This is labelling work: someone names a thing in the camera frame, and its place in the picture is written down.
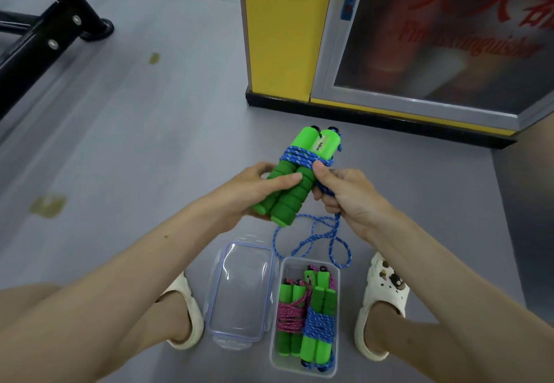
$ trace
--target blue rope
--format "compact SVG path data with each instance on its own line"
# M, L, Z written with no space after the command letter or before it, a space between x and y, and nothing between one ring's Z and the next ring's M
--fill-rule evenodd
M342 147L340 145L338 146L338 150L342 151ZM300 148L296 146L288 147L285 150L285 153L280 158L280 160L289 161L291 163L295 163L300 166L306 167L307 169L312 169L314 162L317 160L321 161L327 167L331 167L334 163L333 157L331 157L330 160L324 160L314 152L311 152L311 151L305 150L304 148ZM316 185L319 187L319 189L321 189L323 193L326 193L327 195L335 196L335 194L328 187L324 186L318 181L316 181ZM314 223L312 224L310 236L306 240L303 240L300 242L298 247L291 252L290 254L291 256L295 256L301 250L302 247L304 247L306 244L309 243L310 246L308 247L308 250L306 251L306 253L300 256L301 258L305 258L306 256L308 256L308 254L311 252L312 248L314 247L315 240L319 240L321 238L328 238L329 239L329 259L331 260L333 265L335 265L337 268L346 268L350 266L350 264L352 263L352 253L350 252L350 248L348 247L348 244L346 244L344 240L337 237L337 231L338 231L338 226L340 225L341 214L335 214L335 217L316 217L309 214L296 214L296 217L311 218L314 220ZM334 220L334 223L330 224L326 222L326 220ZM331 228L331 230L324 234L314 234L315 225L318 222L324 225L327 225L328 227ZM275 241L277 239L277 233L279 232L280 229L281 227L277 227L275 229L275 232L273 233L273 251L275 252L275 255L282 260L284 259L284 257L277 251L277 246L275 245ZM348 254L348 261L345 264L337 263L335 260L335 257L333 256L333 247L334 247L335 241L341 243L346 249L346 253Z
M302 333L313 339L319 339L328 344L333 343L335 338L335 317L326 314L316 313L311 307L308 307L308 315ZM335 355L331 351L331 358L325 364L302 363L303 366L311 369L317 367L319 371L326 371L335 364Z

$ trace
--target clear plastic box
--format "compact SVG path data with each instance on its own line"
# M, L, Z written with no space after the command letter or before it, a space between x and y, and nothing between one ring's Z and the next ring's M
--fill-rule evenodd
M206 331L231 350L251 347L271 328L279 294L273 250L241 240L217 254L203 312Z
M325 261L315 261L313 259L303 259L303 258L293 258L293 257L287 257L283 259L281 262L281 271L279 274L279 280L276 282L278 284L282 283L285 278L292 279L293 281L296 281L297 279L304 280L304 271L307 269L308 265L315 265L317 268L320 266L326 266L331 273L331 275L335 279L335 285L337 290L337 317L336 317L336 331L335 331L335 340L333 342L333 353L335 354L335 365L332 368L329 368L326 372L322 373L316 368L312 368L311 370L302 366L300 363L299 357L294 356L288 356L283 357L280 356L277 351L277 340L275 338L275 335L277 333L277 309L274 309L273 311L273 324L272 324L272 340L271 340L271 348L269 350L269 361L271 361L271 364L279 370L285 370L290 371L292 373L299 373L304 374L306 376L314 376L314 377L321 377L330 379L337 373L337 366L338 366L338 320L339 320L339 306L341 301L341 275L340 275L340 269L334 266L332 263L325 262ZM276 299L279 299L278 292L276 293Z

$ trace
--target hand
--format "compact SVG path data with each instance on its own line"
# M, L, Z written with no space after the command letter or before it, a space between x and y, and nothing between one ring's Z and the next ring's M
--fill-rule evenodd
M327 212L340 212L354 232L365 241L372 243L377 226L390 221L398 213L360 170L328 169L320 161L314 163L313 169L315 177L335 194L335 197L326 195L315 187L312 191L314 199L321 200Z
M198 200L198 202L209 204L221 215L220 233L232 230L245 215L269 221L269 216L261 216L250 207L263 201L271 193L289 189L302 180L302 173L279 176L270 180L260 178L261 175L269 173L274 168L274 164L267 162L260 162L248 167L227 183Z

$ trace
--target person's right hand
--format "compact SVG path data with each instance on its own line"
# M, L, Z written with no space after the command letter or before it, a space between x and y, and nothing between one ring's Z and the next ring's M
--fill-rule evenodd
M397 217L397 211L375 190L360 170L328 169L322 162L313 165L315 177L332 190L335 197L326 195L316 186L314 199L325 204L331 214L340 212L354 232L372 243L378 225Z

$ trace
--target yellow panel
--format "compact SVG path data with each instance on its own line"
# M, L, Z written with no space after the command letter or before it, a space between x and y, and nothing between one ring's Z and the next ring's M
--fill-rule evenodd
M311 99L310 101L312 103L324 104L324 105L327 105L327 106L344 107L346 109L363 110L363 111L368 111L368 112L371 112L371 113L379 113L381 115L403 117L405 119L422 120L422 121L425 121L425 122L433 122L433 123L441 124L441 125L462 127L464 129L471 129L471 130L474 130L474 131L487 132L489 134L513 135L513 134L516 133L516 131L511 131L509 129L500 129L500 128L497 128L497 127L474 125L474 124L468 124L468 123L465 123L465 122L456 122L454 120L439 119L437 117L412 115L410 113L402 113L402 112L399 112L399 111L384 110L384 109L375 109L373 107L358 106L358 105L355 105L355 104L348 104L348 103L338 103L336 101L328 101L328 100L322 100L322 99Z
M252 91L308 101L329 0L246 0Z

